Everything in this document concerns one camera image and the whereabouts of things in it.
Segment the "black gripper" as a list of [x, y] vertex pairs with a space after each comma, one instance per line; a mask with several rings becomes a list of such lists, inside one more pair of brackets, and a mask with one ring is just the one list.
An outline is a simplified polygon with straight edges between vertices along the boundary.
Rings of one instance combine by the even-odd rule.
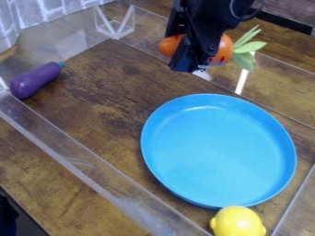
[[263, 0], [174, 0], [166, 36], [185, 34], [169, 67], [193, 73], [219, 51], [223, 33], [262, 10]]

